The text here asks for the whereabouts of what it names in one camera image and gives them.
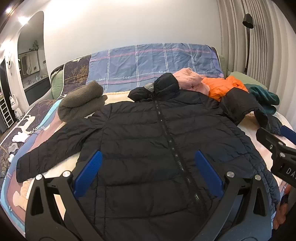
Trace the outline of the person's right hand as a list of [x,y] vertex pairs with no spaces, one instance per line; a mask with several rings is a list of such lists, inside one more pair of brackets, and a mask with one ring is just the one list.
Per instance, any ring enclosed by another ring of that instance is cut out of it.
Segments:
[[287,199],[291,190],[291,185],[287,185],[280,204],[277,206],[276,215],[273,219],[273,228],[277,230],[286,220],[286,214],[288,209]]

